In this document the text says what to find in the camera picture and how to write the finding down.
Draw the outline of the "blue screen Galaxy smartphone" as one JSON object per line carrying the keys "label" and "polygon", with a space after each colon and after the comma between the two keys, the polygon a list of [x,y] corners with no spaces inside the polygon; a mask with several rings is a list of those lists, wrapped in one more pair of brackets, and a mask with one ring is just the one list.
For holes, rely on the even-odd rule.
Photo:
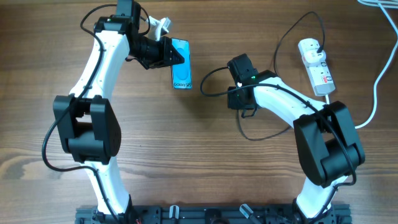
{"label": "blue screen Galaxy smartphone", "polygon": [[172,86],[175,89],[190,90],[192,89],[192,71],[189,41],[172,39],[172,45],[185,60],[184,63],[172,65]]}

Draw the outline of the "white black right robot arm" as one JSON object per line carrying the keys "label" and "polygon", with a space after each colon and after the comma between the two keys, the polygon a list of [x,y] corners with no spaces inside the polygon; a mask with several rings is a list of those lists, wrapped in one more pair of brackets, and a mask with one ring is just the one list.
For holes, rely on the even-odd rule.
{"label": "white black right robot arm", "polygon": [[301,221],[315,223],[331,209],[342,186],[356,183],[356,168],[365,153],[348,108],[340,101],[326,104],[287,86],[270,70],[258,72],[246,54],[227,63],[234,86],[228,108],[242,118],[267,109],[294,129],[299,163],[306,175],[295,206]]}

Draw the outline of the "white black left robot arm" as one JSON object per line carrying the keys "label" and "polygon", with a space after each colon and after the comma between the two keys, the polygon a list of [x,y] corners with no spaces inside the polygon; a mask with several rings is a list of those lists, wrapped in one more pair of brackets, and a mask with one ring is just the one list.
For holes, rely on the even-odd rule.
{"label": "white black left robot arm", "polygon": [[78,216],[79,223],[139,223],[131,196],[121,180],[116,156],[121,128],[111,107],[124,62],[137,61],[145,69],[172,67],[187,61],[168,37],[168,17],[155,19],[135,1],[118,1],[116,12],[100,17],[88,31],[94,39],[86,67],[68,95],[53,101],[62,149],[87,171],[98,204]]}

